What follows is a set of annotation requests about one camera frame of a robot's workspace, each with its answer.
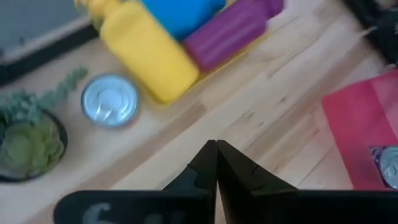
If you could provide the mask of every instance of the succulent plant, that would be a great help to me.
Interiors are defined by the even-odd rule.
[[[57,126],[49,117],[37,124],[13,124],[4,136],[0,162],[11,176],[24,178],[47,172],[64,152]]]
[[[27,93],[25,90],[18,91],[11,96],[2,96],[3,104],[1,111],[7,124],[15,122],[39,123],[42,111],[56,106],[65,100],[70,90],[74,90],[78,81],[88,74],[86,68],[80,67],[68,74],[66,79],[58,84],[55,90],[44,92],[41,97]]]

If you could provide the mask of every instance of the red mat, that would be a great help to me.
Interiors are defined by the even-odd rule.
[[[322,103],[354,189],[384,189],[369,148],[398,145],[398,70],[347,86]]]

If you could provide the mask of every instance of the yellow container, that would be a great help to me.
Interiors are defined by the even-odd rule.
[[[108,49],[157,101],[177,99],[198,78],[199,71],[185,51],[139,1],[84,3],[92,17],[103,18],[99,36]]]

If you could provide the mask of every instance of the can lid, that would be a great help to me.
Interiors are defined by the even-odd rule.
[[[96,124],[117,127],[132,120],[138,109],[136,87],[125,77],[104,74],[87,84],[81,107]]]
[[[390,187],[398,189],[398,147],[388,147],[382,152],[380,170]]]

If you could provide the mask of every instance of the wooden table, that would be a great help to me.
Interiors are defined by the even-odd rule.
[[[83,189],[162,189],[208,139],[225,139],[301,189],[352,188],[320,100],[371,78],[383,64],[357,22],[335,0],[288,1],[272,34],[254,50],[194,86],[167,108],[143,99],[122,129],[94,126],[81,112],[81,90],[104,72],[127,73],[99,40],[32,72],[2,91],[41,92],[84,65],[90,78],[55,110],[68,151],[49,174],[0,185],[0,223],[52,223],[53,206]],[[217,223],[225,223],[218,201]]]

